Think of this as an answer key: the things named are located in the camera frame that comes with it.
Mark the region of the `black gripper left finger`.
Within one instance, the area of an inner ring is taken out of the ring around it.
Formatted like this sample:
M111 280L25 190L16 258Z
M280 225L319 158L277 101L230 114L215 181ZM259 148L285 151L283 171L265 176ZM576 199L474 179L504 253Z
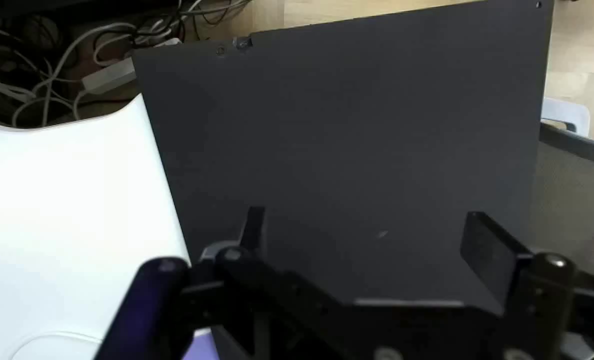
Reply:
M218 239L200 251L202 264L240 264L265 256L267 208L250 206L247 209L240 233L232 239Z

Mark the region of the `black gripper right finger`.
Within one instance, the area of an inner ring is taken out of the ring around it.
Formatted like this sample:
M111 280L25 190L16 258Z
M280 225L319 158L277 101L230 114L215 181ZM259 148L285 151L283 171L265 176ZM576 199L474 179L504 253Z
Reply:
M487 212L468 212L461 256L483 285L474 307L502 314L518 284L520 272L533 262L533 249Z

